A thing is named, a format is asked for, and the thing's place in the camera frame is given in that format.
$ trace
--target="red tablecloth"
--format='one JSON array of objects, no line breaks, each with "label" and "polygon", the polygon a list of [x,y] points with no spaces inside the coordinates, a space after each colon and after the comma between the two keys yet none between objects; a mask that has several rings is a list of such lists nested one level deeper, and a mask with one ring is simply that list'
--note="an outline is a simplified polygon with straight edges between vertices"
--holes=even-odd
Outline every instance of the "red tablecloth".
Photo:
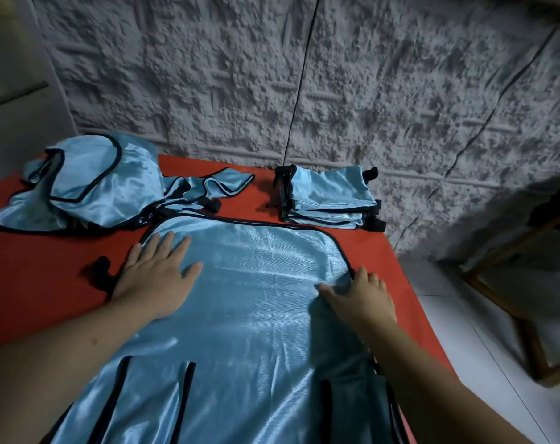
[{"label": "red tablecloth", "polygon": [[[274,178],[271,170],[172,156],[160,156],[159,164],[168,176],[202,176],[225,166],[254,173],[255,180],[247,189],[221,200],[218,215],[279,222],[276,208],[267,207]],[[0,208],[22,188],[16,176],[0,181]],[[387,238],[362,230],[326,230],[337,238],[354,269],[365,265],[387,283],[401,327],[452,371]],[[113,271],[117,271],[130,246],[144,231],[117,231],[85,238],[0,232],[0,344],[100,306],[105,293],[92,288],[81,270],[105,255],[112,261]]]}]

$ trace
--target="wooden frame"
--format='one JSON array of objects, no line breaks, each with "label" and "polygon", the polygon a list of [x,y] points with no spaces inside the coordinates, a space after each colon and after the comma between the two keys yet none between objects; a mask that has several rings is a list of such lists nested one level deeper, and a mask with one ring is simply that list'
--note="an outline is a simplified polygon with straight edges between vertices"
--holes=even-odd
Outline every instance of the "wooden frame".
[{"label": "wooden frame", "polygon": [[525,349],[528,364],[533,378],[542,385],[551,387],[560,383],[560,364],[550,366],[547,363],[541,339],[537,334],[537,328],[521,309],[512,302],[499,296],[490,286],[480,279],[480,273],[515,254],[522,246],[526,245],[532,238],[544,230],[553,229],[560,224],[560,216],[550,220],[541,227],[536,227],[525,232],[515,240],[500,247],[495,252],[483,258],[473,268],[461,274],[461,278],[472,288],[491,300],[495,305],[508,313],[514,320],[514,325],[521,338]]}]

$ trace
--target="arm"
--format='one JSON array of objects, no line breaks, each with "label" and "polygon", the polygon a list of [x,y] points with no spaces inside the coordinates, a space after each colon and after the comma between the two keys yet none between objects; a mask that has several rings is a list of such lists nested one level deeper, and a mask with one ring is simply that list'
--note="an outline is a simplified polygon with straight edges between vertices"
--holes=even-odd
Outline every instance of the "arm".
[{"label": "arm", "polygon": [[361,267],[345,296],[321,284],[337,316],[366,343],[419,444],[530,444],[397,325],[387,287]]},{"label": "arm", "polygon": [[189,241],[134,245],[111,303],[0,347],[0,444],[37,444],[122,344],[181,306],[202,268],[179,273]]}]

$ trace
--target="hand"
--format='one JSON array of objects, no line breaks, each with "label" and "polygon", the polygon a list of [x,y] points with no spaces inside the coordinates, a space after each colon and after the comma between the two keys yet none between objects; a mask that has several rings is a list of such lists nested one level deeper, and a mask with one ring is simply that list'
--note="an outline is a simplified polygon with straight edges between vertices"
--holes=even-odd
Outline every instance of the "hand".
[{"label": "hand", "polygon": [[324,283],[320,283],[317,289],[337,317],[358,335],[361,328],[370,324],[397,322],[395,305],[387,292],[387,285],[376,274],[368,275],[364,266],[356,273],[345,296],[336,294],[332,287]]},{"label": "hand", "polygon": [[151,320],[169,316],[181,307],[202,271],[202,263],[194,263],[182,277],[179,266],[191,238],[184,238],[171,251],[174,235],[168,232],[160,245],[155,234],[144,249],[140,243],[132,246],[115,285],[114,300],[136,303]]}]

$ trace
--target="blue horse fly sheet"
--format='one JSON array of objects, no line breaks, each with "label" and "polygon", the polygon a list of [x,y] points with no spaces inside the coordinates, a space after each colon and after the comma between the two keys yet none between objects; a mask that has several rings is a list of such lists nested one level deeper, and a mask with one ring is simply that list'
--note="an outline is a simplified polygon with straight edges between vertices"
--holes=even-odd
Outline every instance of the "blue horse fly sheet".
[{"label": "blue horse fly sheet", "polygon": [[378,176],[377,167],[360,165],[336,170],[307,170],[296,165],[277,167],[274,185],[280,184],[282,220],[341,229],[385,231],[377,218],[381,201],[373,199],[367,183]]},{"label": "blue horse fly sheet", "polygon": [[178,213],[151,228],[204,268],[180,309],[129,339],[53,444],[405,442],[365,346],[316,294],[352,270],[324,231]]},{"label": "blue horse fly sheet", "polygon": [[231,168],[202,178],[163,177],[157,149],[127,134],[81,135],[25,165],[33,187],[0,210],[0,230],[23,232],[136,228],[160,209],[207,208],[240,193],[254,175]]}]

